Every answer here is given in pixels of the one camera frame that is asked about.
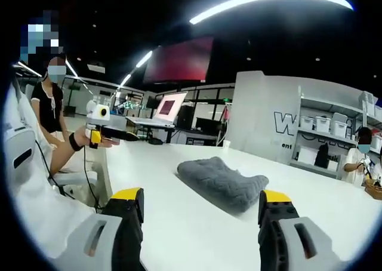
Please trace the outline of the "person's left hand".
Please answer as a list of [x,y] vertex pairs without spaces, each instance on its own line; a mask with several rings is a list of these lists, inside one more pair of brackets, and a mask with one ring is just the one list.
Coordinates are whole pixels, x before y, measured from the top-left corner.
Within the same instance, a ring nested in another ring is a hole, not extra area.
[[[90,145],[90,139],[85,135],[85,132],[86,132],[85,126],[78,128],[74,132],[74,139],[79,146]],[[110,148],[112,146],[117,146],[117,145],[119,145],[119,142],[115,142],[113,140],[109,140],[104,137],[101,138],[101,143],[98,144],[99,147],[106,147],[106,148]]]

